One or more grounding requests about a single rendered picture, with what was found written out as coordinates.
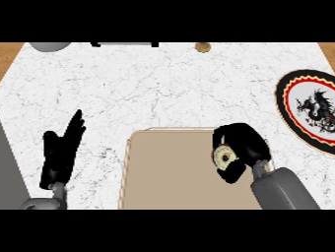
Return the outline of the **beige tray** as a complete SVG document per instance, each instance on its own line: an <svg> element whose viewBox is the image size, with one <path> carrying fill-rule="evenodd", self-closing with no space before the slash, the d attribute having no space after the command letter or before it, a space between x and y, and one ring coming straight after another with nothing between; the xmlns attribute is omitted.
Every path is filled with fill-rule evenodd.
<svg viewBox="0 0 335 252"><path fill-rule="evenodd" d="M122 209L261 208L246 171L233 184L217 174L211 159L212 128L150 128L126 141Z"/></svg>

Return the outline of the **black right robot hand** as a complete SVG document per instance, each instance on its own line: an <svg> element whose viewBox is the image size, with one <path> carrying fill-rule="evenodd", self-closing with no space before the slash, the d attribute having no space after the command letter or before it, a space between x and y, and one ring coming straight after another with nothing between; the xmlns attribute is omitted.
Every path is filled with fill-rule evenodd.
<svg viewBox="0 0 335 252"><path fill-rule="evenodd" d="M237 160L226 170L217 169L221 179L233 184L237 182L246 167L254 167L258 161L271 160L267 142L257 130L246 123L220 126L212 133L212 149L229 145L237 155Z"/></svg>

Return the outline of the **dragon print plate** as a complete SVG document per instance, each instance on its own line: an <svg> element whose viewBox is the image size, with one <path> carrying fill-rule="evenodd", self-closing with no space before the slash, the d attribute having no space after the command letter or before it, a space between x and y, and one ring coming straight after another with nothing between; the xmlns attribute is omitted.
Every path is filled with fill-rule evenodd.
<svg viewBox="0 0 335 252"><path fill-rule="evenodd" d="M335 76L317 70L289 72L277 83L276 100L294 133L335 156Z"/></svg>

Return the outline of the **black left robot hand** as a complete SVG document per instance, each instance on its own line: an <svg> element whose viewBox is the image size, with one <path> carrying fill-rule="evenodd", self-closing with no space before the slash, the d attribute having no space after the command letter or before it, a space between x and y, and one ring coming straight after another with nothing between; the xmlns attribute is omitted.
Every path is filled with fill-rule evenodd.
<svg viewBox="0 0 335 252"><path fill-rule="evenodd" d="M57 182L67 184L70 180L85 130L82 110L78 110L69 122L64 135L58 136L54 131L46 131L42 135L43 166L41 188L43 190L49 190Z"/></svg>

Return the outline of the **grey appliance with black feet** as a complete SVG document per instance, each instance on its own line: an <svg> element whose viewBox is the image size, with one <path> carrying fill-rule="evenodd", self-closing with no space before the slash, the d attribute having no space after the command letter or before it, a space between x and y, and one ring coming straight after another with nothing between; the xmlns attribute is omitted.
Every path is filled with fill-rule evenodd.
<svg viewBox="0 0 335 252"><path fill-rule="evenodd" d="M159 42L91 42L94 47L101 47L103 45L147 45L150 47L159 47Z"/></svg>

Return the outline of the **grey rounded object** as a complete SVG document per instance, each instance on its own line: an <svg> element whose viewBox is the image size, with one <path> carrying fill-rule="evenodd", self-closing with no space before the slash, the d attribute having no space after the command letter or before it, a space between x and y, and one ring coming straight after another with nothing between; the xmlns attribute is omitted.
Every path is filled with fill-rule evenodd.
<svg viewBox="0 0 335 252"><path fill-rule="evenodd" d="M69 42L32 42L32 47L39 52L55 52L70 45Z"/></svg>

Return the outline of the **pale yellow cupcake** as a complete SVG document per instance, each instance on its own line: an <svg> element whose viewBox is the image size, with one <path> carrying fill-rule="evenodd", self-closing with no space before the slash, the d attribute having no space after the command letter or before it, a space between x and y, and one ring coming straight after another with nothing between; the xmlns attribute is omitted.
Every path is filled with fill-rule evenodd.
<svg viewBox="0 0 335 252"><path fill-rule="evenodd" d="M212 153L212 161L218 169L226 170L237 160L237 155L229 145L221 145Z"/></svg>

